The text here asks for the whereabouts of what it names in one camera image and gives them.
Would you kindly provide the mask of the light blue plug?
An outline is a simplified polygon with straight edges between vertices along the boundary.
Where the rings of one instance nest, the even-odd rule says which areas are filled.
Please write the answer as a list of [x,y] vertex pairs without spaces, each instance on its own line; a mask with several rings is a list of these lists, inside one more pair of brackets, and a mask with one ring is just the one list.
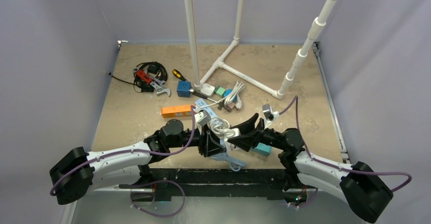
[[232,93],[233,89],[227,89],[225,90],[223,97],[228,97]]

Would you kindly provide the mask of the green plug adapter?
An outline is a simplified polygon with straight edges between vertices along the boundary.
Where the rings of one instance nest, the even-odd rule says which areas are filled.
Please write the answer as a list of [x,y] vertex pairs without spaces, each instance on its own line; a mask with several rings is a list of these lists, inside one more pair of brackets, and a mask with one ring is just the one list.
[[217,95],[217,96],[219,96],[219,97],[221,97],[221,98],[224,97],[225,92],[226,92],[226,90],[223,87],[220,87],[220,86],[216,87],[215,90],[214,90],[214,94]]

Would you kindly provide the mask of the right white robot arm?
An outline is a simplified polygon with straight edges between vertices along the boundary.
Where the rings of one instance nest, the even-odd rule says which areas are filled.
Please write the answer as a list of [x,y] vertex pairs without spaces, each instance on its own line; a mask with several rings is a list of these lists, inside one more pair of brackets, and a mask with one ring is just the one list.
[[225,138],[226,142],[246,152],[260,143],[281,150],[278,158],[285,168],[284,189],[315,187],[344,201],[369,223],[377,221],[393,198],[393,192],[367,164],[337,163],[307,152],[299,129],[288,128],[280,133],[266,128],[258,114],[230,129],[233,133]]

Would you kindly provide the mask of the blue cube socket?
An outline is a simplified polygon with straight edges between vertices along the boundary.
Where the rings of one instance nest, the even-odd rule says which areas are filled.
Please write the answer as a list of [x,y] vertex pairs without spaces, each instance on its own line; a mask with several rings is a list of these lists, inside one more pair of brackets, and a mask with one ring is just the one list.
[[192,89],[191,82],[179,81],[177,88],[176,88],[176,92],[177,92],[178,97],[190,98],[191,94],[192,94],[191,89]]

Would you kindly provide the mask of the pink plug adapter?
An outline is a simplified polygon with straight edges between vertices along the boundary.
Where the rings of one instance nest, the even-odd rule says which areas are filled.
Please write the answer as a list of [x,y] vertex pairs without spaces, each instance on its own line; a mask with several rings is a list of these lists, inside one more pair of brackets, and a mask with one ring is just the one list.
[[224,108],[225,108],[225,110],[226,110],[226,111],[228,111],[229,113],[231,113],[233,110],[238,110],[238,109],[236,108],[236,103],[235,103],[235,102],[231,102],[231,103],[229,103],[229,104],[225,104],[225,105],[224,105]]

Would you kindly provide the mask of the white plug adapter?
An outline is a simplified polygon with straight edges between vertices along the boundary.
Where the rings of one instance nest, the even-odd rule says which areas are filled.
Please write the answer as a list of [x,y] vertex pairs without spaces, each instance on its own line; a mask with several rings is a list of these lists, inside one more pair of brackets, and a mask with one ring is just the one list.
[[202,84],[202,87],[200,89],[200,92],[207,97],[213,96],[214,91],[215,91],[215,87],[207,83]]

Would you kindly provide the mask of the white cube socket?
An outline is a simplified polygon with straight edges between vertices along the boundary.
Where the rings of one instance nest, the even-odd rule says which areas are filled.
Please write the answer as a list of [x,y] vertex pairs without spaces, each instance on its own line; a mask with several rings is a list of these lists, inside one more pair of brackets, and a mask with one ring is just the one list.
[[235,146],[233,143],[231,143],[231,140],[235,137],[238,137],[241,135],[240,130],[237,128],[234,129],[222,129],[222,137],[223,143],[225,147],[228,150],[235,150],[237,146]]

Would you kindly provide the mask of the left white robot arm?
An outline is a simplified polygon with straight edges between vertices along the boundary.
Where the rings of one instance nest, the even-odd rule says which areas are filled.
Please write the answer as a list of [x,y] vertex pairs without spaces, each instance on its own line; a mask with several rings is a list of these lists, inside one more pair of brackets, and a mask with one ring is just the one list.
[[112,185],[132,185],[145,188],[151,183],[151,173],[144,169],[189,146],[197,147],[204,157],[225,152],[220,138],[208,126],[184,129],[180,120],[169,120],[143,141],[130,146],[107,150],[85,151],[83,147],[70,150],[49,171],[52,181],[50,195],[58,204],[66,205],[82,198],[88,191]]

